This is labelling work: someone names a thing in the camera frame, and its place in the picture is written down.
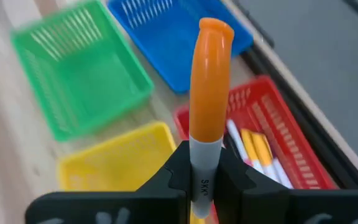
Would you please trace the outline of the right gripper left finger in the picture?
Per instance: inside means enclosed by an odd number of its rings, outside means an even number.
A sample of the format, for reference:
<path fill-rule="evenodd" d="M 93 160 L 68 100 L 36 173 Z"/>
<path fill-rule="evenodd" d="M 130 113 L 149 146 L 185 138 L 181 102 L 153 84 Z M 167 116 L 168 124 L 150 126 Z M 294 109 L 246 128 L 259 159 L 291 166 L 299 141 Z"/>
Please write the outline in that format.
<path fill-rule="evenodd" d="M 191 164 L 183 141 L 164 165 L 138 190 L 136 224 L 190 224 Z"/>

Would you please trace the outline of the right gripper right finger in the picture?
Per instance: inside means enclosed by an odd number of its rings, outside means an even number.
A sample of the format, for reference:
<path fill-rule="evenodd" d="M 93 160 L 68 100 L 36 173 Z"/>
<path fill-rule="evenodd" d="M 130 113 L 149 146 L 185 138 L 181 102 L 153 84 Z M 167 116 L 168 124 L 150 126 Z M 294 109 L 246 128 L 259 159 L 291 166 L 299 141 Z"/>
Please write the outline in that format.
<path fill-rule="evenodd" d="M 290 224 L 289 189 L 221 151 L 214 190 L 219 224 Z"/>

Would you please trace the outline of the yellow cap white marker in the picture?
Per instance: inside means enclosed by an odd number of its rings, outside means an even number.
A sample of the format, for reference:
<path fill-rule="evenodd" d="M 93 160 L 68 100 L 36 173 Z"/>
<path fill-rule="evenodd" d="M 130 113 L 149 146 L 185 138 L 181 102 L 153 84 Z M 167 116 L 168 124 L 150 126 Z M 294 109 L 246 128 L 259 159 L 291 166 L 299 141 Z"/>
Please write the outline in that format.
<path fill-rule="evenodd" d="M 252 133 L 252 131 L 249 131 L 248 129 L 241 129 L 241 138 L 244 143 L 246 152 L 249 156 L 249 159 L 252 162 L 252 167 L 255 170 L 259 171 L 261 174 L 264 174 L 264 170 L 262 168 L 262 165 L 259 162 L 259 159 L 258 159 L 256 151 L 255 151 L 251 133 Z"/>
<path fill-rule="evenodd" d="M 292 189 L 292 183 L 278 158 L 273 156 L 266 136 L 261 133 L 252 132 L 251 137 L 264 174 L 279 184 L 284 185 L 286 188 Z"/>

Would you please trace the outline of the white barrel marker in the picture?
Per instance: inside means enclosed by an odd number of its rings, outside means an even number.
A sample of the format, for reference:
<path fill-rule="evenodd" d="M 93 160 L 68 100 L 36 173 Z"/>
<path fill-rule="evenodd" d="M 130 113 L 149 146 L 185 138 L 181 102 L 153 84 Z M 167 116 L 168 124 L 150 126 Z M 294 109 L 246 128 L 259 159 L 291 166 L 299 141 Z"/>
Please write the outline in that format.
<path fill-rule="evenodd" d="M 249 156 L 246 153 L 245 147 L 243 145 L 242 139 L 240 137 L 240 134 L 236 128 L 236 125 L 234 123 L 233 120 L 229 119 L 226 121 L 226 126 L 227 126 L 227 130 L 230 134 L 230 136 L 232 137 L 232 139 L 234 140 L 234 144 L 237 148 L 237 152 L 240 155 L 240 158 L 242 159 L 243 162 L 245 162 L 248 165 L 252 165 L 252 162 L 249 159 Z"/>

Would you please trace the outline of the orange cap white marker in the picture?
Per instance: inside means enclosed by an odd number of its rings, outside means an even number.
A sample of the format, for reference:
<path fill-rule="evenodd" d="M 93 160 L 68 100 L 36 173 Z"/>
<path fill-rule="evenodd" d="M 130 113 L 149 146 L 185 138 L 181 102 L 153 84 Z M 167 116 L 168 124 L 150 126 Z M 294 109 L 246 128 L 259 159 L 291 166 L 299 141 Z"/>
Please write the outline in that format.
<path fill-rule="evenodd" d="M 223 144 L 231 78 L 233 29 L 219 19 L 199 23 L 190 82 L 189 145 L 193 212 L 206 218 L 211 210 L 216 169 Z"/>

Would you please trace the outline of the yellow plastic basket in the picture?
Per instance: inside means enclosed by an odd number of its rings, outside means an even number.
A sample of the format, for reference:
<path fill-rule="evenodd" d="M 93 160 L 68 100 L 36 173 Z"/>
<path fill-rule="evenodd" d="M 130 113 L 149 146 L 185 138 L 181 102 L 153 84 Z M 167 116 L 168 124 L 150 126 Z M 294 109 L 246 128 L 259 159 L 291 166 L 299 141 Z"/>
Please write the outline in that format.
<path fill-rule="evenodd" d="M 66 191 L 135 191 L 176 149 L 161 121 L 141 126 L 59 160 L 58 181 Z"/>

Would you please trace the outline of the red plastic basket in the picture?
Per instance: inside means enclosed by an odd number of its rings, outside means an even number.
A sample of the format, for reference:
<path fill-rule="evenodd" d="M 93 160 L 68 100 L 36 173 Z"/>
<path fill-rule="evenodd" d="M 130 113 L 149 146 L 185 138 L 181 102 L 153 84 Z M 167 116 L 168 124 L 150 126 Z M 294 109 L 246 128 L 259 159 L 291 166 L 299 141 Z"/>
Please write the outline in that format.
<path fill-rule="evenodd" d="M 323 166 L 269 77 L 261 76 L 229 89 L 226 121 L 229 119 L 234 121 L 240 137 L 241 129 L 266 136 L 293 189 L 335 188 L 323 174 Z M 189 105 L 174 115 L 174 121 L 183 139 L 189 140 Z M 226 122 L 224 134 L 230 135 Z"/>

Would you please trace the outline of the blue plastic basket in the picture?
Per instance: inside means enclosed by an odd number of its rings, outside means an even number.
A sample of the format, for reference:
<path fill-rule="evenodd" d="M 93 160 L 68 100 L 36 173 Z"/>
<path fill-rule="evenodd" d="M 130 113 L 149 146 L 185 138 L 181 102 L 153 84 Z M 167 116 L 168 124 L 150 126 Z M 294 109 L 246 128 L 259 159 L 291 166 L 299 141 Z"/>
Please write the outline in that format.
<path fill-rule="evenodd" d="M 233 57 L 253 44 L 252 34 L 221 0 L 109 0 L 108 9 L 177 94 L 190 88 L 199 21 L 212 17 L 234 29 Z"/>

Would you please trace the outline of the green plastic basket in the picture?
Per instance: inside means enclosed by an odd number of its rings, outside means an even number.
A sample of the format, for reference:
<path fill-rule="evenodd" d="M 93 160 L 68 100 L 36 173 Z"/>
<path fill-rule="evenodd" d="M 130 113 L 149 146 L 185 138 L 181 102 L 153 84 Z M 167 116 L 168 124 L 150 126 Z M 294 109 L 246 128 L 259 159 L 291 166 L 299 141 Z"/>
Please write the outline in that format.
<path fill-rule="evenodd" d="M 74 3 L 15 29 L 11 41 L 58 141 L 94 133 L 154 88 L 100 0 Z"/>

